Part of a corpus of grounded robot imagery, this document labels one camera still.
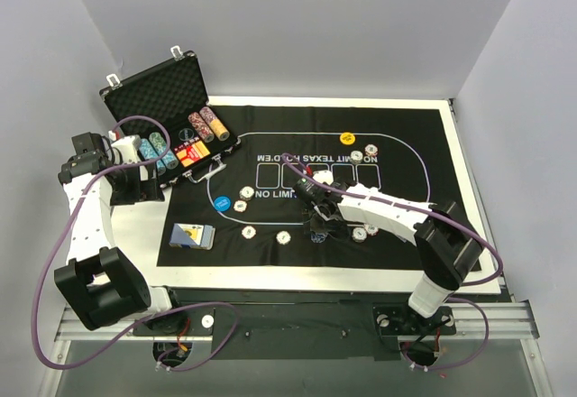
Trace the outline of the blue poker chip stack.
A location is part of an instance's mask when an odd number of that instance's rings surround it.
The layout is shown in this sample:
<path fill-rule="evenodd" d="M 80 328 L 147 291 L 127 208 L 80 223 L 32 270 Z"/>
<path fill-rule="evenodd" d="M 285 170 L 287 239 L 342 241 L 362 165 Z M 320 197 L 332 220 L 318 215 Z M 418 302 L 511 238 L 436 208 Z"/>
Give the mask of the blue poker chip stack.
<path fill-rule="evenodd" d="M 327 237 L 328 237 L 328 234 L 325 234 L 325 233 L 312 233 L 310 235 L 311 241 L 315 244 L 323 243 Z"/>

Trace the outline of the grey poker chip stack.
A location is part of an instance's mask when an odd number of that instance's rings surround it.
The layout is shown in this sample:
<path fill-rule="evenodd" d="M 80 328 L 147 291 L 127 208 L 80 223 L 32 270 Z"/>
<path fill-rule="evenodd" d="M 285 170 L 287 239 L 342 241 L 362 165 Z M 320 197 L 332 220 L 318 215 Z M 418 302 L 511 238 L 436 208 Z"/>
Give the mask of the grey poker chip stack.
<path fill-rule="evenodd" d="M 287 245 L 291 241 L 291 235 L 288 231 L 279 231 L 276 234 L 276 241 L 280 245 Z"/>

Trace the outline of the blue playing card deck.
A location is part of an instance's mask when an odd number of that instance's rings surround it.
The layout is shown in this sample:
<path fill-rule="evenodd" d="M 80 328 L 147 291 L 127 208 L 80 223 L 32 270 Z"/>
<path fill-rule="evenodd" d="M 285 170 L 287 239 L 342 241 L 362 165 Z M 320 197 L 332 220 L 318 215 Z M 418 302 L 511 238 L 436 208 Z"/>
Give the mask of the blue playing card deck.
<path fill-rule="evenodd" d="M 172 247 L 210 250 L 215 239 L 215 228 L 210 225 L 181 224 L 173 225 L 169 238 Z"/>

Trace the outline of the yellow dealer button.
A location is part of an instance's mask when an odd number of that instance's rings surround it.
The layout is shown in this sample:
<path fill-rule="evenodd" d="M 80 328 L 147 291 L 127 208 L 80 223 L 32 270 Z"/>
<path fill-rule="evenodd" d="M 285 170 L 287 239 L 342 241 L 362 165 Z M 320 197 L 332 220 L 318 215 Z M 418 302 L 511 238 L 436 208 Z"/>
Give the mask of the yellow dealer button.
<path fill-rule="evenodd" d="M 353 145 L 356 141 L 356 136 L 350 132 L 343 132 L 339 136 L 339 141 L 344 145 Z"/>

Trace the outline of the blue blind button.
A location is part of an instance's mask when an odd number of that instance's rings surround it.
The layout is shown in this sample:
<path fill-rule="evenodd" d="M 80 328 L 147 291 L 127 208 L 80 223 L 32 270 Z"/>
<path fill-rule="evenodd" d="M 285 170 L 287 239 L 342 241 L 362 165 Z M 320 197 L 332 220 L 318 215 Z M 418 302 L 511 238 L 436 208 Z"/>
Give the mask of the blue blind button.
<path fill-rule="evenodd" d="M 226 212 L 232 206 L 232 201 L 227 196 L 219 196 L 213 200 L 213 207 L 217 212 Z"/>

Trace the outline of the single red 100 chip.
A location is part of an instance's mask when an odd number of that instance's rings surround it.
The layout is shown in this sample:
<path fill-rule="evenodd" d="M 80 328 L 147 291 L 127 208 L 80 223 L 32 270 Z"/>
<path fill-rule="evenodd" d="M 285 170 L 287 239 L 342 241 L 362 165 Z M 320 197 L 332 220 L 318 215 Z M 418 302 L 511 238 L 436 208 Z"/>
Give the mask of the single red 100 chip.
<path fill-rule="evenodd" d="M 234 202 L 234 210 L 236 212 L 243 213 L 246 211 L 247 207 L 248 207 L 247 202 L 244 200 L 236 200 Z"/>

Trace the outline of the red poker chip stack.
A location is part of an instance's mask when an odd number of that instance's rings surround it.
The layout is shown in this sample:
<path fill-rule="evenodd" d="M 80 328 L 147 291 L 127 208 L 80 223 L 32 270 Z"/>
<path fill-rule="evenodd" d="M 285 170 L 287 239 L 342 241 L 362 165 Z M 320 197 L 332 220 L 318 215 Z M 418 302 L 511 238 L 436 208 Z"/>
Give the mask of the red poker chip stack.
<path fill-rule="evenodd" d="M 379 229 L 373 225 L 365 225 L 364 228 L 365 228 L 367 234 L 370 236 L 377 235 L 379 232 Z"/>

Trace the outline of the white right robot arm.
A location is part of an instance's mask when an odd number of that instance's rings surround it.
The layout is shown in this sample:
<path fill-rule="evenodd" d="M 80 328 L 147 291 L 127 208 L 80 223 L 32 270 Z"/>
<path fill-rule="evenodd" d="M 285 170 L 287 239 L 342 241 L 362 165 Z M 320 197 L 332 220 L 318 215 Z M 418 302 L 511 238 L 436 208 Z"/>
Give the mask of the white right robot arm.
<path fill-rule="evenodd" d="M 482 239 L 454 202 L 443 208 L 395 198 L 361 183 L 327 184 L 309 177 L 299 179 L 293 190 L 326 223 L 374 226 L 417 249 L 423 276 L 402 312 L 405 327 L 414 333 L 435 323 L 435 313 L 464 285 L 484 249 Z"/>

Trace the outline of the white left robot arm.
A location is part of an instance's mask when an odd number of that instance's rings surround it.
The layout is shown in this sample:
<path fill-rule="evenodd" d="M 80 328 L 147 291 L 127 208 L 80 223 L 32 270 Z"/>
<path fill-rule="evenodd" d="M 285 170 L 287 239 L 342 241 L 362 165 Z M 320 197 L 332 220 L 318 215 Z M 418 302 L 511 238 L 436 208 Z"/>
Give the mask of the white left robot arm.
<path fill-rule="evenodd" d="M 140 137 L 85 133 L 72 143 L 76 153 L 58 175 L 74 218 L 66 263 L 54 272 L 56 286 L 89 330 L 143 314 L 154 315 L 163 334 L 178 334 L 184 310 L 169 289 L 151 287 L 114 241 L 114 208 L 164 200 L 157 168 L 141 164 Z"/>

